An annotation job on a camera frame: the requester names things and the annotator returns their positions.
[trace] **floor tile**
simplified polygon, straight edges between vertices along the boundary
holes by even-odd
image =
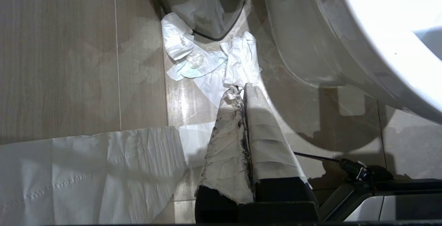
[[[167,125],[156,0],[116,0],[122,130]]]
[[[379,106],[387,170],[396,179],[442,179],[442,125]]]
[[[195,201],[174,202],[175,223],[195,223]]]
[[[173,194],[174,201],[193,200],[196,199],[195,192],[201,174],[202,166],[187,169],[184,172],[184,177],[176,187]]]
[[[114,0],[0,11],[0,144],[120,129]]]
[[[174,224],[175,223],[175,209],[174,203],[168,202],[166,207],[159,213],[152,224]]]

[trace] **trash can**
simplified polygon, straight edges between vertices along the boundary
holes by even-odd
[[[221,40],[238,19],[244,0],[159,0],[166,13],[175,12],[195,33]]]

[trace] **white toilet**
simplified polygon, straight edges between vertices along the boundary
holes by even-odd
[[[281,58],[298,81],[351,84],[442,123],[442,0],[266,0],[266,6]]]

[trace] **crumpled tissue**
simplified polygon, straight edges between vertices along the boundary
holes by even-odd
[[[258,83],[261,68],[258,65],[256,39],[249,32],[242,37],[232,37],[230,42],[220,44],[229,56],[225,70],[224,85],[244,87],[246,83]]]
[[[205,51],[194,45],[185,59],[177,61],[167,71],[170,78],[180,81],[184,78],[197,78],[209,74],[227,60],[222,51]]]
[[[191,53],[194,48],[192,29],[174,12],[161,20],[164,48],[167,54],[178,60]]]
[[[164,45],[166,46],[168,41],[180,42],[183,33],[176,33],[175,29],[183,28],[185,22],[172,12],[166,15],[161,23],[165,36]],[[180,55],[182,59],[167,71],[167,75],[175,81],[192,78],[216,107],[230,86],[244,87],[246,83],[259,83],[262,69],[258,64],[256,39],[249,32],[245,32],[242,37],[232,37],[230,42],[221,43],[223,51],[205,51],[193,42],[193,38],[188,40],[186,37],[186,39],[185,44],[173,44],[174,50],[183,54]],[[166,51],[174,58],[167,46]]]

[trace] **black plastic part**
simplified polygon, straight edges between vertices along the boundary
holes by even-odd
[[[319,206],[311,188],[299,177],[261,179],[256,187],[256,202],[311,201]]]
[[[100,226],[106,226],[111,224],[100,224]],[[123,225],[133,225],[133,224],[112,224],[112,226],[123,226]],[[137,225],[176,225],[176,224],[137,224]],[[195,226],[194,224],[180,224],[181,226]],[[202,223],[200,226],[214,226],[213,223]],[[251,224],[247,223],[220,223],[217,226],[221,225],[229,225],[229,226],[251,226]],[[414,220],[414,221],[396,221],[396,222],[295,222],[295,223],[260,223],[260,225],[271,225],[271,226],[442,226],[442,220]]]
[[[442,193],[440,179],[393,180],[377,182],[378,192],[388,192],[391,195]]]
[[[239,223],[317,222],[319,216],[312,201],[252,203],[239,207]]]
[[[384,182],[393,180],[393,174],[387,171],[387,169],[380,165],[369,165],[368,168],[371,171],[374,182]]]
[[[365,176],[365,166],[361,163],[354,162],[349,159],[341,159],[339,166],[348,174],[348,176],[353,180],[358,180]]]
[[[217,190],[200,186],[195,201],[196,223],[236,223],[238,206]]]

